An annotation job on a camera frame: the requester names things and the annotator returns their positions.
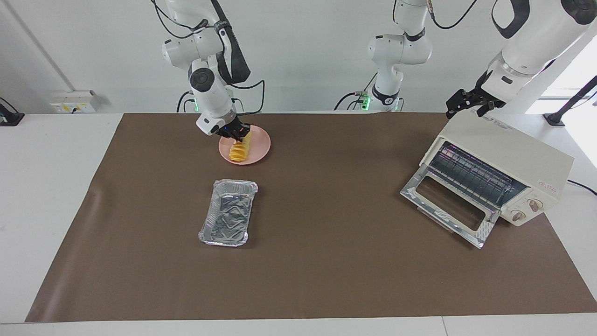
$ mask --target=oven knob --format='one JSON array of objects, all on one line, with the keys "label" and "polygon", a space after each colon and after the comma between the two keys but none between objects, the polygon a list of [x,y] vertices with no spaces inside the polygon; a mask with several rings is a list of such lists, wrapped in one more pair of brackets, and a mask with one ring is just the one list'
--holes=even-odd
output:
[{"label": "oven knob", "polygon": [[540,200],[529,200],[528,206],[533,212],[538,212],[539,210],[543,209],[543,202]]},{"label": "oven knob", "polygon": [[525,217],[527,217],[527,216],[522,211],[518,211],[518,210],[512,211],[512,221],[513,222],[521,221],[521,220],[525,219]]}]

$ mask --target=wall socket panel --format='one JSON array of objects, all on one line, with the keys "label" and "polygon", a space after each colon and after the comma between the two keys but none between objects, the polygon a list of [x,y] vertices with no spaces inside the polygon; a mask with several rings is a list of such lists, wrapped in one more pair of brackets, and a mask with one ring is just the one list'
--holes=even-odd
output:
[{"label": "wall socket panel", "polygon": [[100,103],[91,91],[55,93],[50,105],[56,113],[97,113]]}]

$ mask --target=foil container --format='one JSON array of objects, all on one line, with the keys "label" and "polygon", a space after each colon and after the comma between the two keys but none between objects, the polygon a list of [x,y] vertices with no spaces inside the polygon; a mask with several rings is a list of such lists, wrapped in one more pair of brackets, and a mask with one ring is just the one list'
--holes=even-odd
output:
[{"label": "foil container", "polygon": [[257,189],[257,184],[251,181],[216,181],[199,240],[234,248],[244,245],[249,238],[249,217]]}]

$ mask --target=toaster oven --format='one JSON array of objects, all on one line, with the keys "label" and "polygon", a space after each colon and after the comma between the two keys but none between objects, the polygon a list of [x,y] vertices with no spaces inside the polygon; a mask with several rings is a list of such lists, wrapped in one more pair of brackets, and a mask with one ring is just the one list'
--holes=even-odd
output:
[{"label": "toaster oven", "polygon": [[[479,118],[475,111],[465,110],[440,132],[401,194],[437,223],[482,248],[499,217],[520,226],[556,204],[573,162],[496,117]],[[425,179],[470,203],[483,218],[465,225],[450,207],[442,208],[420,192]]]}]

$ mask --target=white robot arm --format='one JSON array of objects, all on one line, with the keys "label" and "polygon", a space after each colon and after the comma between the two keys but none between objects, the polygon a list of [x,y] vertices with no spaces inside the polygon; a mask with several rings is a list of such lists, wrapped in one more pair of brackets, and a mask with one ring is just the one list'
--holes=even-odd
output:
[{"label": "white robot arm", "polygon": [[398,65],[423,64],[431,57],[431,42],[425,36],[426,17],[426,0],[399,0],[395,19],[404,34],[377,35],[369,43],[369,56],[377,65],[377,79],[368,92],[369,109],[395,109],[404,78]]},{"label": "white robot arm", "polygon": [[503,107],[568,50],[589,29],[597,13],[597,0],[510,0],[510,3],[514,18],[505,28],[498,25],[492,10],[496,28],[508,39],[506,46],[491,61],[473,90],[461,89],[446,102],[448,118],[473,106],[480,106],[479,116]]},{"label": "white robot arm", "polygon": [[169,39],[162,46],[162,54],[173,66],[188,71],[189,84],[201,112],[197,126],[207,135],[242,141],[251,126],[236,116],[226,85],[244,82],[251,71],[218,0],[210,0],[216,15],[201,2],[166,1],[170,18],[193,27],[193,34],[188,39]]}]

